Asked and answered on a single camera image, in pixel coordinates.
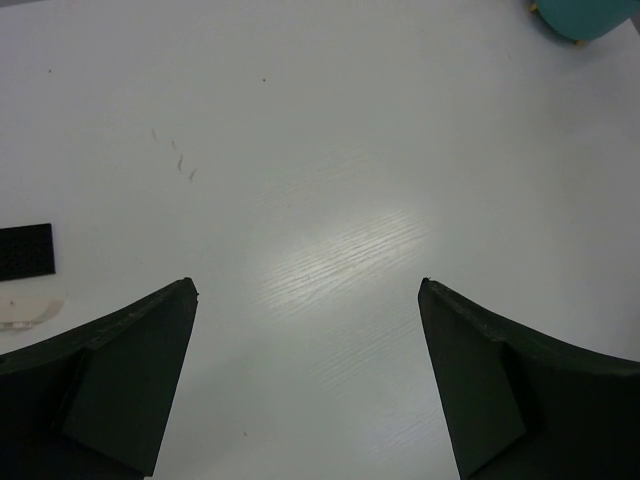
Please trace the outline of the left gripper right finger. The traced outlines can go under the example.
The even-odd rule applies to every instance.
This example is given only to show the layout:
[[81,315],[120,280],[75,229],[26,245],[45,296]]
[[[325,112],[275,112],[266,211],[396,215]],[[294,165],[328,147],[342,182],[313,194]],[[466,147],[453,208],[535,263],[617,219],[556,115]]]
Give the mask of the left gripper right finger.
[[461,478],[638,478],[638,363],[557,340],[430,279],[418,303]]

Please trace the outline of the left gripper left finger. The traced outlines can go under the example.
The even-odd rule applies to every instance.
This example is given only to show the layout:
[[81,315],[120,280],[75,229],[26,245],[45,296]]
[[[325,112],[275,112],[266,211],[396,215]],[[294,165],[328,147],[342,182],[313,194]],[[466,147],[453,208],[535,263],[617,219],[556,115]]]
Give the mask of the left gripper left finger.
[[198,305],[190,278],[1,357],[4,479],[153,475]]

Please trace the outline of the black lego plate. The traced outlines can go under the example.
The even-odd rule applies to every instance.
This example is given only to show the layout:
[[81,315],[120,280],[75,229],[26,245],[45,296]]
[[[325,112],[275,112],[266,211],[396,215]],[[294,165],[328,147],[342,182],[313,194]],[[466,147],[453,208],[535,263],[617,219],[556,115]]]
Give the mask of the black lego plate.
[[3,228],[0,244],[2,282],[56,273],[53,229],[50,223]]

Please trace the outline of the teal divided round container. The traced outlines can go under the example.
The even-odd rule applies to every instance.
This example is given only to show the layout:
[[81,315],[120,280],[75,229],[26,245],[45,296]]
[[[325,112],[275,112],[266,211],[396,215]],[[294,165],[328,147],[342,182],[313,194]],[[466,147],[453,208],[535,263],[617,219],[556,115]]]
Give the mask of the teal divided round container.
[[528,16],[554,44],[581,47],[592,43],[639,13],[636,0],[526,1]]

